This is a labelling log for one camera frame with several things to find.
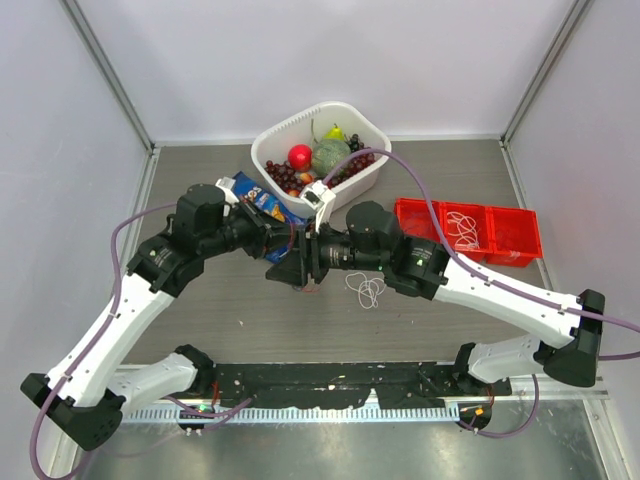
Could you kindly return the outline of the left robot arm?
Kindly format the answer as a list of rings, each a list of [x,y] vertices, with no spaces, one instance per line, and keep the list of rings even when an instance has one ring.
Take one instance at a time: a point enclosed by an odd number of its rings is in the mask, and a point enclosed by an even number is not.
[[[115,379],[122,360],[151,323],[204,271],[206,260],[242,249],[261,259],[287,246],[294,226],[218,186],[191,186],[166,227],[116,267],[113,298],[74,349],[46,374],[31,373],[21,391],[82,450],[101,447],[124,416],[173,393],[205,397],[214,362],[191,345],[138,373]]]

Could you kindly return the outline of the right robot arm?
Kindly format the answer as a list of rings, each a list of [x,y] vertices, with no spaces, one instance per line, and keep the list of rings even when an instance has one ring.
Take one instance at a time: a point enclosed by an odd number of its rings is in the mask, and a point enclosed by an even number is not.
[[[395,214],[373,201],[351,207],[346,227],[298,228],[267,279],[302,288],[321,283],[332,269],[377,271],[399,294],[461,305],[522,329],[523,336],[511,340],[460,347],[451,380],[465,395],[540,373],[574,387],[594,386],[602,327],[590,316],[602,313],[602,294],[563,295],[499,274],[441,243],[405,234]]]

